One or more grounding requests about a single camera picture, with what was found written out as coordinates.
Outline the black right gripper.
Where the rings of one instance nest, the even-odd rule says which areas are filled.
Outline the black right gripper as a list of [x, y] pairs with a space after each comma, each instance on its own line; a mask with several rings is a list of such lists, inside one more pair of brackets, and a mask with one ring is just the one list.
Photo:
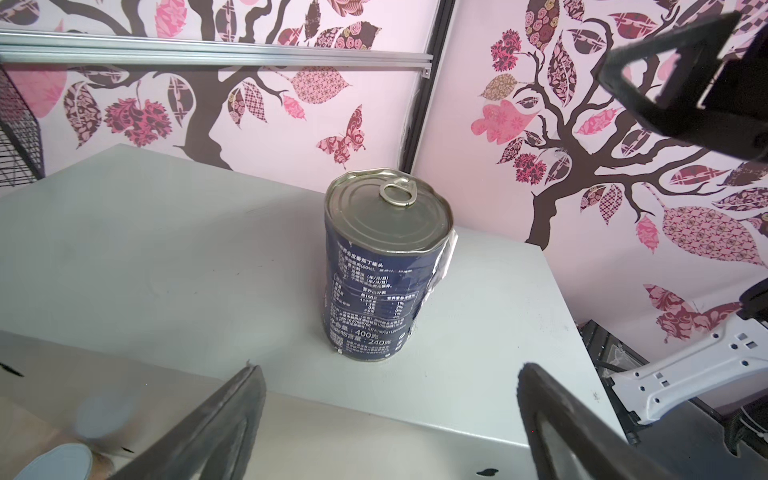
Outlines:
[[597, 74], [644, 127], [689, 135], [706, 149], [747, 162], [767, 160], [767, 29], [740, 58], [721, 51], [737, 11], [610, 50]]

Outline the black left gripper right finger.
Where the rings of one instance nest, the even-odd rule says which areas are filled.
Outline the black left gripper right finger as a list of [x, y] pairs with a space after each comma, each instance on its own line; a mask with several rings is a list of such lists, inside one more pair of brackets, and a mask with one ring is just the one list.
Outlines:
[[672, 479], [536, 363], [518, 375], [517, 400], [540, 479]]

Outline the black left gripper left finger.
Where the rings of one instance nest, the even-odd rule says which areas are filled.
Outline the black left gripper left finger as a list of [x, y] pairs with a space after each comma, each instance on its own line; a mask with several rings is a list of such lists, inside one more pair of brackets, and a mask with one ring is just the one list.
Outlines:
[[242, 479], [254, 448], [266, 393], [262, 369], [246, 365], [112, 477]]

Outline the dark blue tall can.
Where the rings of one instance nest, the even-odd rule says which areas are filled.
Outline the dark blue tall can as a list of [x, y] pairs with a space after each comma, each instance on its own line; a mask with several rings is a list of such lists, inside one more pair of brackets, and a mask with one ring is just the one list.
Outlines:
[[451, 207], [400, 171], [350, 171], [327, 189], [324, 221], [325, 334], [341, 355], [386, 360], [447, 274], [458, 238]]

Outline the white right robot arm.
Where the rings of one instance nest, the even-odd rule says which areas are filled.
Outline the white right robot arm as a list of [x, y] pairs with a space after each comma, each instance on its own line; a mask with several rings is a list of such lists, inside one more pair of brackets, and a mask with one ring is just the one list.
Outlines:
[[[725, 60], [720, 53], [740, 20], [733, 11], [611, 50], [599, 84], [642, 126], [738, 159], [744, 172], [755, 173], [767, 164], [767, 31], [759, 31], [742, 57]], [[666, 51], [680, 54], [680, 62], [660, 99], [651, 100], [623, 69]], [[651, 424], [694, 397], [766, 371], [765, 281], [740, 296], [735, 312], [710, 323], [707, 337], [683, 350], [610, 377], [636, 423]]]

